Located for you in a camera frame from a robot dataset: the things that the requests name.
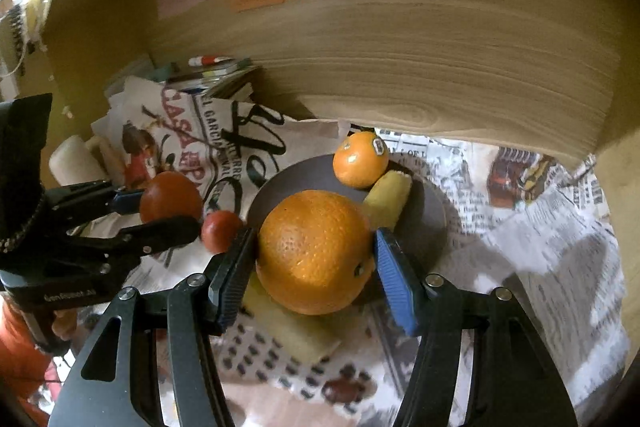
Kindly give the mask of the large red tomato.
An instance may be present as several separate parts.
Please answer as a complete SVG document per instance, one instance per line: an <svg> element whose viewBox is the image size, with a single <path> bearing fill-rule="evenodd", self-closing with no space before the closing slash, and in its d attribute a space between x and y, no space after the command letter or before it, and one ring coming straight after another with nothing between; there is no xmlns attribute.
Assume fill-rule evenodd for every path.
<svg viewBox="0 0 640 427"><path fill-rule="evenodd" d="M175 217L201 220L203 199L196 185L183 174L166 171L151 180L140 199L143 223Z"/></svg>

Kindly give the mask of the small red tomato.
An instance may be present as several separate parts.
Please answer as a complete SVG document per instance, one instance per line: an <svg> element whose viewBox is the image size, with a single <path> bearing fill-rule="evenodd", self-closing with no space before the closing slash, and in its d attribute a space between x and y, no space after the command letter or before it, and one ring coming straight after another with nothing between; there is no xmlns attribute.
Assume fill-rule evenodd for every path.
<svg viewBox="0 0 640 427"><path fill-rule="evenodd" d="M201 241L206 251L212 255L228 251L243 225L242 219L232 211L216 210L207 213L201 228Z"/></svg>

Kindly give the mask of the green-yellow banana piece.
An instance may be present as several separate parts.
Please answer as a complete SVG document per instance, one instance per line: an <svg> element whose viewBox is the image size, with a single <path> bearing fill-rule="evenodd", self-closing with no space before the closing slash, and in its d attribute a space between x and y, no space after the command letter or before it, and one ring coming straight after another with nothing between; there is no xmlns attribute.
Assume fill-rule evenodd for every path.
<svg viewBox="0 0 640 427"><path fill-rule="evenodd" d="M313 365L330 357L342 340L317 317L292 312L276 303L262 287L255 273L248 280L243 307L259 327L277 340L300 363Z"/></svg>

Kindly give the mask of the large orange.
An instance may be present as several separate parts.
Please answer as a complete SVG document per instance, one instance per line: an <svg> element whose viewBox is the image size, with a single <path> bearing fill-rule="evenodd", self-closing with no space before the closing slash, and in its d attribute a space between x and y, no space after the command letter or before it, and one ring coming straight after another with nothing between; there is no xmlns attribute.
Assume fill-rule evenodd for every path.
<svg viewBox="0 0 640 427"><path fill-rule="evenodd" d="M375 269L372 239L356 202L328 191L295 193L260 227L258 280L293 312L340 311L361 294Z"/></svg>

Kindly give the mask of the yellow banana piece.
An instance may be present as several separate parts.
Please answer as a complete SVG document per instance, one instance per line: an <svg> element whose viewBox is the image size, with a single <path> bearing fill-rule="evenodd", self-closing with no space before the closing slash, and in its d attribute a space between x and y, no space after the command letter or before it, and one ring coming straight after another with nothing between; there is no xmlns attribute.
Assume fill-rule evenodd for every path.
<svg viewBox="0 0 640 427"><path fill-rule="evenodd" d="M375 182L361 204L373 231L380 228L393 231L408 202L411 187L411 176L397 170L387 171Z"/></svg>

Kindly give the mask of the sticker mandarin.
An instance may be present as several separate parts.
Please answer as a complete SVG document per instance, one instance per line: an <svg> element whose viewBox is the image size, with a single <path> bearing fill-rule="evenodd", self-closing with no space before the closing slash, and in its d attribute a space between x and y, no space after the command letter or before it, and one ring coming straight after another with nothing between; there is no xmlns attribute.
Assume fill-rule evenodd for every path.
<svg viewBox="0 0 640 427"><path fill-rule="evenodd" d="M352 188L369 188L385 173L390 152L385 142L372 131L349 135L333 156L336 179Z"/></svg>

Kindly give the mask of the white cylindrical cup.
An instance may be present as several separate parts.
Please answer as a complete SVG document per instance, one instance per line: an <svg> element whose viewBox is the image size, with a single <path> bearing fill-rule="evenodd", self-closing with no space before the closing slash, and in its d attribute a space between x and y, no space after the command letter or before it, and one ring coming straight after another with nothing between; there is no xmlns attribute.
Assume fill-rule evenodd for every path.
<svg viewBox="0 0 640 427"><path fill-rule="evenodd" d="M107 179L99 161L93 157L78 134L64 140L51 154L49 169L61 186Z"/></svg>

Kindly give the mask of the printed newspaper sheet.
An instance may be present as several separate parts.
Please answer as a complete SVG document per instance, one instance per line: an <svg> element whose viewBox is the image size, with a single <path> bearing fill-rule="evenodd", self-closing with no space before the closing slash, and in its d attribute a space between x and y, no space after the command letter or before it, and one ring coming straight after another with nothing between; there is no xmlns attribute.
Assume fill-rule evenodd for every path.
<svg viewBox="0 0 640 427"><path fill-rule="evenodd" d="M92 124L116 158L126 144L146 147L149 171L173 162L209 204L247 213L262 182L302 161L332 153L344 120L295 119L250 101L187 94L129 76L108 92L110 108ZM404 249L457 286L513 289L546 343L580 425L603 410L622 377L629 340L622 324L626 285L606 206L573 202L562 166L535 196L498 208L478 175L498 147L384 132L393 160L434 190L446 229L420 233Z"/></svg>

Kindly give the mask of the red white marker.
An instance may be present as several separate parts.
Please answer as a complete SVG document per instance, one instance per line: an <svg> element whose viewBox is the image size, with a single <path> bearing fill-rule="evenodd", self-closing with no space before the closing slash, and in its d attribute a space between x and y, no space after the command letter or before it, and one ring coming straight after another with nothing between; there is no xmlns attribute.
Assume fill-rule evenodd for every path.
<svg viewBox="0 0 640 427"><path fill-rule="evenodd" d="M224 55L198 55L190 57L188 65L193 68L212 67L217 64L233 61L233 57Z"/></svg>

